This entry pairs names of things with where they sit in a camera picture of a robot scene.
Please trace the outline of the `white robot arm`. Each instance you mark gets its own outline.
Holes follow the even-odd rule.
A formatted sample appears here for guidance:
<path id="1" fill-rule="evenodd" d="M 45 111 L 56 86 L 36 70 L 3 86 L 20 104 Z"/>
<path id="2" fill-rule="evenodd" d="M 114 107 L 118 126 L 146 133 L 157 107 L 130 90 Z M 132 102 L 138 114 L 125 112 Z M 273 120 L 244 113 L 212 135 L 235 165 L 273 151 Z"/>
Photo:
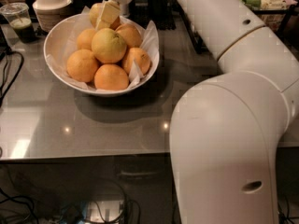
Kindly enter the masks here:
<path id="1" fill-rule="evenodd" d="M 276 153 L 299 110 L 299 63 L 240 0 L 177 0 L 221 74 L 170 122 L 182 224 L 278 224 Z"/>

